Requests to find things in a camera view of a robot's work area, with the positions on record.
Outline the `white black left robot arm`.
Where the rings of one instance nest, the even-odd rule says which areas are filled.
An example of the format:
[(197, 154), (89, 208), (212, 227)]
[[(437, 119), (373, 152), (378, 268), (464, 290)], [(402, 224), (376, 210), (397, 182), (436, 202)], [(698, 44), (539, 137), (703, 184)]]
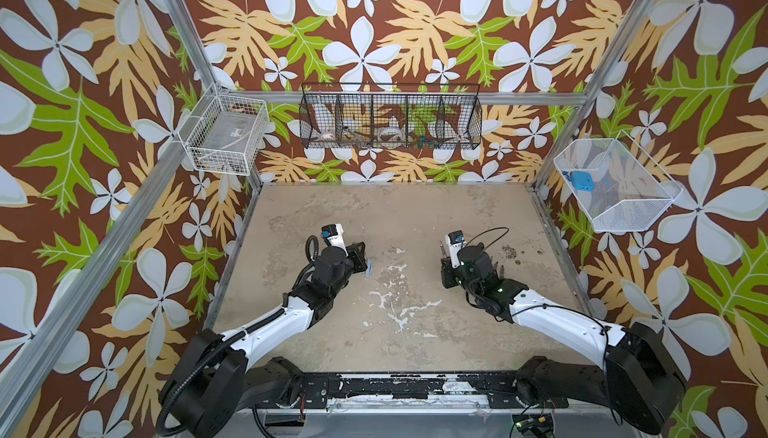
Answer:
[(365, 250), (363, 242), (327, 246), (300, 271), (280, 306), (234, 330), (195, 336), (159, 393), (156, 435), (215, 436), (237, 411), (247, 372), (331, 311), (352, 275), (367, 270)]

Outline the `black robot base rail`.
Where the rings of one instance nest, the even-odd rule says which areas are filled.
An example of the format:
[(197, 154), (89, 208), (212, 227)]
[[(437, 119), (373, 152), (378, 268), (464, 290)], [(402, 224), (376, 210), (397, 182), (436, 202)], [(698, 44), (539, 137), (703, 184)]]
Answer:
[(448, 401), (485, 409), (532, 409), (517, 389), (513, 372), (334, 374), (305, 373), (283, 391), (255, 392), (251, 406), (262, 409), (328, 409), (336, 402), (438, 406)]

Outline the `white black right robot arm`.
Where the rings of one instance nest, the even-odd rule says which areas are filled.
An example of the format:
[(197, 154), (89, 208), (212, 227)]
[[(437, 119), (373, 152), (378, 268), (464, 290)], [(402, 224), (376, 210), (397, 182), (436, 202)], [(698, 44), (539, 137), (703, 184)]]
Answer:
[(483, 244), (446, 235), (441, 282), (459, 287), (467, 303), (500, 322), (539, 332), (587, 359), (560, 363), (542, 356), (515, 373), (514, 386), (526, 405), (576, 400), (612, 411), (620, 422), (657, 435), (681, 404), (687, 381), (650, 327), (608, 323), (567, 308), (527, 285), (502, 276)]

